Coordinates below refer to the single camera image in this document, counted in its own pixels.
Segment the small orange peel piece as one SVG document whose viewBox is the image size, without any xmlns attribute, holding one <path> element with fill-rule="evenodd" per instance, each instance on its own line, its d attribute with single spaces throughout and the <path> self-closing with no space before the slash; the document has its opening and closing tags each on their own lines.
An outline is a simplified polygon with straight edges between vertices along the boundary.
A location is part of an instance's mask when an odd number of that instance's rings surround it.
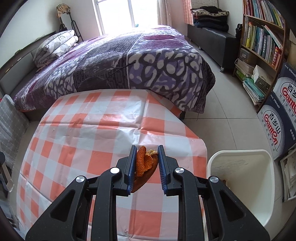
<svg viewBox="0 0 296 241">
<path fill-rule="evenodd" d="M 136 156 L 134 182 L 131 193 L 135 193 L 147 183 L 155 172 L 158 162 L 158 151 L 147 150 L 145 146 L 140 147 Z"/>
</svg>

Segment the white plastic trash bin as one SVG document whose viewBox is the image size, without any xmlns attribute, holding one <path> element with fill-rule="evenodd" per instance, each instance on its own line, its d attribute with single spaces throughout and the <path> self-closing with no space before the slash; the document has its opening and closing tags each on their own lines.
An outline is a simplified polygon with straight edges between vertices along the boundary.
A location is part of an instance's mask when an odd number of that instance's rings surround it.
<svg viewBox="0 0 296 241">
<path fill-rule="evenodd" d="M 266 150 L 223 150 L 207 163 L 207 177 L 216 176 L 266 227 L 275 198 L 273 160 Z"/>
</svg>

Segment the orange checkered tablecloth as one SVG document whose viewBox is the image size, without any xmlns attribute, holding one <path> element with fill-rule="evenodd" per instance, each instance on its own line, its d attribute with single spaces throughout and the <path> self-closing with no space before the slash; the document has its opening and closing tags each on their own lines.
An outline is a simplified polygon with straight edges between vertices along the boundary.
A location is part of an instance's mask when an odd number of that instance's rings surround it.
<svg viewBox="0 0 296 241">
<path fill-rule="evenodd" d="M 207 148 L 169 101 L 146 90 L 94 90 L 60 97 L 45 113 L 23 158 L 16 213 L 27 233 L 77 176 L 114 167 L 132 146 L 156 150 L 205 177 Z"/>
</svg>

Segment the stack of papers on floor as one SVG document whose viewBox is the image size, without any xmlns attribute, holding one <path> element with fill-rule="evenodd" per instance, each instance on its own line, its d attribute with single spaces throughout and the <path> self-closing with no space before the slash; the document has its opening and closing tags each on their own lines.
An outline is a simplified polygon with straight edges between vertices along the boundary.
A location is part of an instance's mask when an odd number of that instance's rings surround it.
<svg viewBox="0 0 296 241">
<path fill-rule="evenodd" d="M 295 149 L 290 150 L 288 155 L 280 160 L 283 178 L 283 202 L 295 199 L 296 192 L 296 154 Z"/>
</svg>

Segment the lower Ganten water carton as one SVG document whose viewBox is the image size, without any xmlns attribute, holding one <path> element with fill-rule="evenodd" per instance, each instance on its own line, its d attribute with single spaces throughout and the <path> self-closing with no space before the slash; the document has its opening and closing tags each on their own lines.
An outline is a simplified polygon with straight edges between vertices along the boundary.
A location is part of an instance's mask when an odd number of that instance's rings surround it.
<svg viewBox="0 0 296 241">
<path fill-rule="evenodd" d="M 257 114 L 275 160 L 295 145 L 295 129 L 277 97 L 270 95 Z"/>
</svg>

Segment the ganten water carton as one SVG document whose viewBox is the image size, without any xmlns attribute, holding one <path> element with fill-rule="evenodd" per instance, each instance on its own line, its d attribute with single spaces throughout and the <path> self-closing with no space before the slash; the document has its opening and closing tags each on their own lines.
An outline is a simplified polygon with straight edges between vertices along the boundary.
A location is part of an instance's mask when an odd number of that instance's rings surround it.
<svg viewBox="0 0 296 241">
<path fill-rule="evenodd" d="M 288 64 L 283 63 L 282 69 L 273 88 L 281 105 L 285 109 L 291 123 L 295 129 L 296 111 L 296 89 L 295 89 L 295 70 Z"/>
<path fill-rule="evenodd" d="M 277 97 L 270 95 L 257 114 L 275 160 L 295 145 L 295 129 Z"/>
</svg>

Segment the grey checked cloth chair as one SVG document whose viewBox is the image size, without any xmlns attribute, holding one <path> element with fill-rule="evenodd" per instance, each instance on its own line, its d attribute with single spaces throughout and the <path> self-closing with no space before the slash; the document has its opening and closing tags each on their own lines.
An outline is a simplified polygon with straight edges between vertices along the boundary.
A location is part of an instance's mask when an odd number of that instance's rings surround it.
<svg viewBox="0 0 296 241">
<path fill-rule="evenodd" d="M 1 152 L 5 155 L 6 165 L 12 169 L 29 120 L 16 109 L 14 101 L 7 94 L 1 99 L 0 109 Z"/>
</svg>

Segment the upper Ganten water carton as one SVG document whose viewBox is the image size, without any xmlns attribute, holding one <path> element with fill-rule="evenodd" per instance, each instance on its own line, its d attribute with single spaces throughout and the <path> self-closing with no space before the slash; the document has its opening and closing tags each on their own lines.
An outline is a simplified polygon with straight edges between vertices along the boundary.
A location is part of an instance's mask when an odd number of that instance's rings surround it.
<svg viewBox="0 0 296 241">
<path fill-rule="evenodd" d="M 283 63 L 282 69 L 273 88 L 281 105 L 285 109 L 291 123 L 295 129 L 296 111 L 296 89 L 295 89 L 295 70 L 288 64 Z"/>
</svg>

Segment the black leather bench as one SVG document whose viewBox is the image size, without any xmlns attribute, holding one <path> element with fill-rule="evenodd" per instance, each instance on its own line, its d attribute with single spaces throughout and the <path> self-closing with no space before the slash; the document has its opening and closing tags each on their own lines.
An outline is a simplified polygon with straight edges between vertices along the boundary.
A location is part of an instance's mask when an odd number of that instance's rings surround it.
<svg viewBox="0 0 296 241">
<path fill-rule="evenodd" d="M 220 66 L 222 72 L 233 72 L 239 51 L 239 40 L 227 33 L 211 28 L 188 25 L 188 38 L 205 51 Z"/>
</svg>

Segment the folded white floral quilt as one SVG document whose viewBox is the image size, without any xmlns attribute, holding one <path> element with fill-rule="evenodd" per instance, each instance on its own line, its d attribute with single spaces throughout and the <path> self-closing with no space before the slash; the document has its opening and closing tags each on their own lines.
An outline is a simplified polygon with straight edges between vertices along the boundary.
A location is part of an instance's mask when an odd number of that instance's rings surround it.
<svg viewBox="0 0 296 241">
<path fill-rule="evenodd" d="M 46 39 L 38 48 L 33 57 L 37 68 L 44 68 L 53 61 L 66 54 L 78 42 L 74 30 L 56 33 Z"/>
</svg>

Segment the grey bed headboard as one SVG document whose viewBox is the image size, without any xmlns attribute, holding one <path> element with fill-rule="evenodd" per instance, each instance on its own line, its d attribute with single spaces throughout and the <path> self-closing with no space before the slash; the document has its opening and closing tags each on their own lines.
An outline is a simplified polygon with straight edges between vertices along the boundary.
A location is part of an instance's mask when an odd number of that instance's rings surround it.
<svg viewBox="0 0 296 241">
<path fill-rule="evenodd" d="M 1 67 L 1 94 L 14 98 L 16 94 L 33 78 L 37 68 L 33 58 L 42 42 L 54 35 L 56 31 L 39 37 L 34 42 L 17 51 Z"/>
</svg>

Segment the pink white curtain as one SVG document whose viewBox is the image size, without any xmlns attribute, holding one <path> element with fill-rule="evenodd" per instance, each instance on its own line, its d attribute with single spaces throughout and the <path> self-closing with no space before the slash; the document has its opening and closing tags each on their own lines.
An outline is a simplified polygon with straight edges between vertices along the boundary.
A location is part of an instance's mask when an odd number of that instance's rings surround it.
<svg viewBox="0 0 296 241">
<path fill-rule="evenodd" d="M 170 5 L 167 0 L 157 0 L 158 24 L 172 26 Z"/>
</svg>

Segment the wooden bookshelf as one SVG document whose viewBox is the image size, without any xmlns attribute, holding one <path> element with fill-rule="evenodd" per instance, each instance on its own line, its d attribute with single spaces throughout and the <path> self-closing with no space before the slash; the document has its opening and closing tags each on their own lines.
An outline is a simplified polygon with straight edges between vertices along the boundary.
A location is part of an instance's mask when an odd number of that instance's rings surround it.
<svg viewBox="0 0 296 241">
<path fill-rule="evenodd" d="M 285 59 L 287 24 L 271 1 L 243 1 L 243 24 L 234 75 L 261 109 Z"/>
</svg>

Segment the white drawer cabinet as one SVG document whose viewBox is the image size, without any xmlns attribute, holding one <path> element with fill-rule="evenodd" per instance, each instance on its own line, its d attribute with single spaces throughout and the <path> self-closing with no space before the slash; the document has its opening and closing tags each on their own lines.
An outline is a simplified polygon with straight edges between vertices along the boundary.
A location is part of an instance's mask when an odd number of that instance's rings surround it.
<svg viewBox="0 0 296 241">
<path fill-rule="evenodd" d="M 218 1 L 217 0 L 191 0 L 191 9 L 199 9 L 202 6 L 218 7 Z"/>
</svg>

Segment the black coat rack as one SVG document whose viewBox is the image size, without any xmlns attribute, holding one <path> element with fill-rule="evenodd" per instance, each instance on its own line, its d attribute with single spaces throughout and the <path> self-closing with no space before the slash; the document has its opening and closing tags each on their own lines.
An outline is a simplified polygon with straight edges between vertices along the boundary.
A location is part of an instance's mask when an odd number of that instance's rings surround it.
<svg viewBox="0 0 296 241">
<path fill-rule="evenodd" d="M 60 22 L 59 32 L 73 30 L 78 37 L 78 42 L 83 42 L 83 37 L 79 31 L 76 21 L 71 16 L 71 9 L 67 4 L 59 4 L 56 6 L 57 18 Z"/>
</svg>

